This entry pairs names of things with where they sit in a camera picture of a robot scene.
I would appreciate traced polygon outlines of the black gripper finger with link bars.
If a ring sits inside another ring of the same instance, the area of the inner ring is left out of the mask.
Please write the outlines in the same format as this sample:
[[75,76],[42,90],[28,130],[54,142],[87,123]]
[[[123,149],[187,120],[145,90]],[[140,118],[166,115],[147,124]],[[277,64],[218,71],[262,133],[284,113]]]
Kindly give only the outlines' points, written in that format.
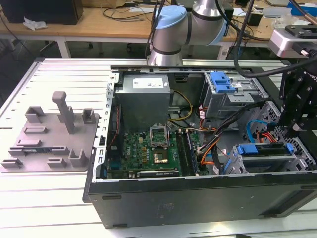
[[295,122],[292,129],[299,131],[314,131],[317,129],[317,100],[302,97],[295,108]]

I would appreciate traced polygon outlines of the black gripper finger with wide plate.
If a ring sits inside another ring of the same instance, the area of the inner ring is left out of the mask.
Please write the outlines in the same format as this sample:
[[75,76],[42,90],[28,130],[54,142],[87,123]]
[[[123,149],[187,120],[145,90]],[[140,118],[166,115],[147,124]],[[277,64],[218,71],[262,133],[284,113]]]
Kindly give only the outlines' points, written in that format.
[[283,74],[279,97],[283,101],[278,126],[284,128],[285,138],[296,137],[301,130],[298,123],[302,117],[304,99],[302,87],[304,74],[302,70],[288,71]]

